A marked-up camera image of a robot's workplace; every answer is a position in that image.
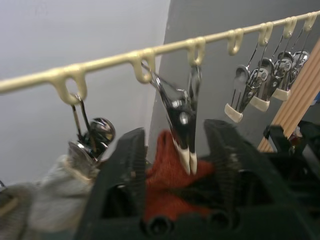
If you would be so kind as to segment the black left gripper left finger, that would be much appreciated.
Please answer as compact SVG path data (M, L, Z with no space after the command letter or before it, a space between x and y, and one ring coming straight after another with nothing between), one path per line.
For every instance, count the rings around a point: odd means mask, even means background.
M145 131L125 133L102 166L74 239L146 240Z

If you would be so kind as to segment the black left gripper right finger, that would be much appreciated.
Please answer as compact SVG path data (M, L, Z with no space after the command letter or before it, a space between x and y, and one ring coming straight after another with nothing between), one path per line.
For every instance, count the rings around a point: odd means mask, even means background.
M231 124L204 122L228 226L213 240L317 240L320 164L307 152L259 152Z

